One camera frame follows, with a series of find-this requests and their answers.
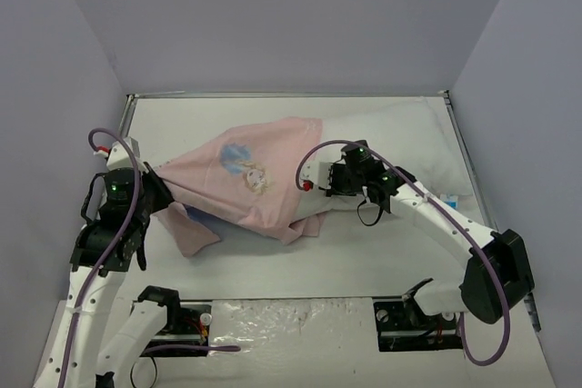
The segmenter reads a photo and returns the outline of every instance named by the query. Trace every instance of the cartoon print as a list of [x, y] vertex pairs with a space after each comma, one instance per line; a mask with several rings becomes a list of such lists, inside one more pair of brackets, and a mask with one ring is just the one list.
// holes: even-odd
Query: cartoon print
[[240, 144], [226, 144], [220, 151], [220, 164], [230, 174], [240, 174], [246, 188], [255, 194], [264, 194], [272, 185], [268, 181], [263, 165], [251, 159], [248, 147]]

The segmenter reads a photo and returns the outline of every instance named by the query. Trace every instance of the pink cloth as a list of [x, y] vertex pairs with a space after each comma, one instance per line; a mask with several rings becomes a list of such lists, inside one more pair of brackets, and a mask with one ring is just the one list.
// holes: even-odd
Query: pink cloth
[[187, 216], [185, 205], [284, 244], [317, 236], [322, 214], [292, 222], [300, 196], [296, 168], [321, 132], [322, 121], [315, 118], [238, 126], [157, 168], [176, 200], [157, 217], [182, 255], [220, 241]]

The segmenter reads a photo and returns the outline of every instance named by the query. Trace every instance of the gray wall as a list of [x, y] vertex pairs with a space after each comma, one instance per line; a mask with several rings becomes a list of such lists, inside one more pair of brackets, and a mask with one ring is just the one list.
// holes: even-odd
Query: gray wall
[[523, 234], [557, 385], [582, 378], [582, 2], [500, 0], [453, 88], [501, 227]]
[[32, 386], [121, 88], [75, 0], [0, 0], [0, 383]]
[[126, 92], [450, 87], [498, 0], [76, 0]]

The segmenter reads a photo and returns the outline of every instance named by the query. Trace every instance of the pink t-shirt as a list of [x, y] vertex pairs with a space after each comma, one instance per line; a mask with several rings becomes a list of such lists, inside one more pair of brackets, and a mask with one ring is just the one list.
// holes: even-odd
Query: pink t-shirt
[[300, 191], [297, 166], [319, 143], [322, 121], [288, 117], [228, 129], [156, 169], [175, 203], [157, 214], [184, 256], [220, 238], [188, 218], [185, 205], [284, 244], [318, 235], [323, 215], [293, 222]]

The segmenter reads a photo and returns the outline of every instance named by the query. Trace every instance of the purple cable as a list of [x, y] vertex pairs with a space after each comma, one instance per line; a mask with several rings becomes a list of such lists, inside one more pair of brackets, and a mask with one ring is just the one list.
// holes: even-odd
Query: purple cable
[[188, 345], [188, 344], [164, 344], [155, 345], [145, 349], [143, 354], [159, 352], [162, 350], [192, 350], [197, 352], [240, 352], [238, 345]]
[[[425, 196], [425, 194], [422, 192], [422, 190], [420, 188], [418, 188], [416, 185], [414, 185], [414, 183], [410, 179], [408, 179], [408, 177], [406, 177], [405, 174], [403, 174], [400, 170], [398, 170], [395, 166], [393, 166], [384, 156], [378, 154], [377, 152], [373, 151], [372, 149], [370, 149], [364, 145], [361, 145], [360, 143], [356, 143], [354, 141], [347, 141], [347, 140], [325, 141], [324, 143], [315, 146], [313, 149], [311, 149], [309, 152], [307, 152], [305, 157], [299, 163], [299, 166], [297, 167], [297, 170], [295, 173], [295, 185], [299, 190], [305, 191], [304, 188], [301, 186], [301, 182], [300, 182], [301, 169], [303, 168], [303, 165], [307, 162], [309, 157], [312, 154], [314, 154], [316, 151], [318, 151], [319, 149], [322, 149], [324, 147], [327, 147], [329, 145], [332, 145], [332, 144], [353, 145], [353, 146], [360, 147], [360, 148], [367, 150], [371, 155], [373, 155], [375, 158], [382, 161], [385, 165], [387, 165], [387, 167], [390, 170], [392, 170], [400, 178], [402, 178], [402, 180], [407, 185], [409, 185], [418, 195], [420, 195], [421, 197]], [[499, 297], [499, 302], [501, 302], [501, 311], [503, 314], [503, 337], [501, 339], [501, 344], [497, 348], [497, 351], [495, 353], [493, 353], [489, 358], [487, 358], [484, 361], [478, 361], [473, 356], [473, 354], [471, 354], [471, 352], [468, 349], [467, 337], [465, 335], [465, 316], [463, 314], [461, 314], [461, 316], [459, 318], [459, 328], [461, 331], [461, 341], [463, 342], [463, 348], [465, 349], [465, 354], [466, 354], [468, 360], [471, 363], [473, 363], [474, 365], [478, 365], [481, 367], [491, 365], [492, 363], [497, 362], [499, 360], [499, 358], [505, 352], [507, 345], [509, 344], [509, 335], [511, 333], [511, 322], [509, 319], [509, 304], [507, 303], [507, 298], [506, 298], [506, 295], [503, 291], [503, 285], [499, 281], [499, 278], [497, 277], [497, 274], [495, 272], [495, 269], [493, 268], [493, 265], [491, 265], [491, 263], [487, 259], [487, 256], [485, 255], [485, 253], [483, 252], [481, 247], [479, 247], [479, 244], [477, 244], [477, 241], [475, 241], [475, 239], [465, 230], [465, 228], [457, 220], [455, 220], [455, 218], [453, 218], [453, 216], [451, 214], [449, 214], [447, 212], [447, 210], [445, 208], [443, 208], [440, 204], [438, 204], [431, 197], [428, 197], [427, 200], [430, 204], [432, 204], [436, 208], [437, 211], [439, 211], [441, 213], [441, 215], [443, 215], [467, 239], [467, 241], [471, 244], [473, 249], [475, 249], [475, 253], [477, 253], [477, 256], [479, 256], [479, 258], [483, 262], [483, 265], [485, 266], [487, 272], [489, 273], [489, 276], [491, 277], [491, 281], [493, 282], [493, 285], [495, 286], [495, 289], [497, 291], [497, 296]]]
[[[131, 161], [131, 165], [134, 169], [134, 193], [131, 197], [131, 204], [129, 205], [129, 210], [127, 211], [127, 215], [125, 216], [125, 220], [121, 224], [121, 227], [117, 231], [117, 234], [115, 234], [115, 236], [111, 240], [111, 243], [109, 243], [109, 245], [107, 246], [105, 251], [101, 254], [99, 259], [97, 260], [97, 262], [95, 263], [95, 265], [91, 269], [91, 272], [89, 272], [89, 275], [86, 277], [85, 281], [83, 282], [83, 285], [81, 286], [81, 290], [79, 291], [79, 294], [77, 295], [77, 297], [75, 299], [75, 308], [79, 307], [83, 303], [83, 299], [85, 298], [85, 294], [87, 293], [89, 286], [91, 285], [91, 283], [95, 279], [95, 276], [99, 272], [99, 267], [105, 262], [105, 260], [107, 259], [107, 256], [109, 256], [109, 254], [111, 254], [111, 252], [113, 252], [113, 250], [115, 249], [115, 246], [117, 245], [117, 242], [119, 242], [119, 240], [121, 239], [121, 237], [123, 236], [123, 234], [125, 232], [125, 229], [127, 229], [127, 226], [130, 224], [131, 219], [134, 216], [135, 207], [137, 205], [137, 197], [139, 196], [140, 174], [139, 174], [139, 167], [137, 166], [137, 161], [135, 160], [135, 156], [134, 156], [133, 152], [131, 151], [129, 146], [125, 143], [123, 138], [121, 138], [121, 136], [119, 136], [115, 132], [113, 132], [109, 129], [105, 129], [103, 127], [97, 127], [96, 129], [93, 129], [91, 132], [89, 132], [89, 137], [88, 137], [89, 144], [91, 145], [91, 148], [93, 150], [97, 151], [97, 146], [95, 145], [95, 143], [93, 141], [93, 137], [95, 136], [95, 134], [99, 134], [99, 133], [108, 134], [109, 136], [112, 136], [125, 149], [125, 151], [129, 155], [129, 160]], [[68, 366], [69, 366], [69, 359], [71, 358], [71, 350], [73, 349], [73, 341], [75, 339], [76, 327], [77, 327], [78, 323], [79, 323], [79, 313], [73, 313], [73, 316], [71, 317], [71, 324], [69, 326], [69, 332], [66, 335], [65, 353], [63, 356], [63, 364], [61, 365], [61, 373], [60, 373], [59, 378], [58, 378], [57, 388], [64, 388], [64, 386], [65, 386], [66, 374], [67, 374]]]

